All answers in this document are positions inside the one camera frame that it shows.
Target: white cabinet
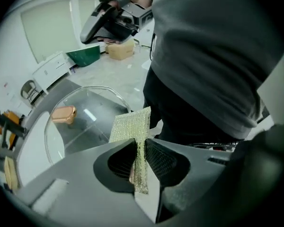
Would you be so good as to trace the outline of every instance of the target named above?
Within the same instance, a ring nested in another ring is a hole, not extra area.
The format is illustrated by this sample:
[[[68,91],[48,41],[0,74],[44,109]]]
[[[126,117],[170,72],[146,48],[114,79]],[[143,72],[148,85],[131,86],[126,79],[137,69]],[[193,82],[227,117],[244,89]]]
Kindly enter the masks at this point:
[[[33,77],[46,94],[48,94],[47,88],[61,76],[66,73],[71,75],[69,62],[65,60],[62,53],[51,56],[40,64],[40,68],[33,73]]]

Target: green folder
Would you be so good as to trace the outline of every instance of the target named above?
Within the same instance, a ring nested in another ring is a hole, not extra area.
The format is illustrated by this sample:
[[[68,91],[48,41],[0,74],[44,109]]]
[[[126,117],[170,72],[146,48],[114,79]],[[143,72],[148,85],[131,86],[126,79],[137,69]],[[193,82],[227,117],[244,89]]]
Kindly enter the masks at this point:
[[[66,53],[78,66],[85,67],[100,59],[100,46],[98,44],[70,51]]]

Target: person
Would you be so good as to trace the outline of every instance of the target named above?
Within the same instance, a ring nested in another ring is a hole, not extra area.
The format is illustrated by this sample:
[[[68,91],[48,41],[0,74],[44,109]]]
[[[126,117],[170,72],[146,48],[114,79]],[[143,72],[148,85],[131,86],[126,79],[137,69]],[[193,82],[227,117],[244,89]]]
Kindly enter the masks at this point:
[[[257,89],[284,53],[268,15],[256,0],[153,0],[152,12],[157,39],[143,92],[151,128],[163,121],[157,138],[245,139],[264,107]]]

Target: chair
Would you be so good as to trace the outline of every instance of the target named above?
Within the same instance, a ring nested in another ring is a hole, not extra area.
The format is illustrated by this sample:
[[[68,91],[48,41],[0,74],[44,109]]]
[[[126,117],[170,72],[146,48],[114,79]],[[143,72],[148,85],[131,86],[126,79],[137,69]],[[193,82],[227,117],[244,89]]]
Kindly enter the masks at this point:
[[[33,80],[29,80],[21,88],[21,96],[27,99],[31,105],[34,104],[33,96],[39,92],[36,90],[36,85]]]

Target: orange object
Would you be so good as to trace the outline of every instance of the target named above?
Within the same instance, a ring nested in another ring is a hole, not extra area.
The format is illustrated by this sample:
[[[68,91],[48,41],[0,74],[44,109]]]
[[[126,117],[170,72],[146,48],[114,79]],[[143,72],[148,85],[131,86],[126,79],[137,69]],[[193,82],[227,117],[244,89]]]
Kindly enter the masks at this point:
[[[15,115],[12,111],[7,110],[3,114],[5,116],[7,116],[10,120],[15,122],[16,124],[19,124],[19,120],[20,120],[19,117],[17,115]],[[15,137],[16,137],[16,135],[13,134],[13,133],[9,137],[10,148],[11,148],[12,144],[14,143]]]
[[[57,108],[52,113],[52,120],[55,123],[72,124],[77,115],[75,106]]]

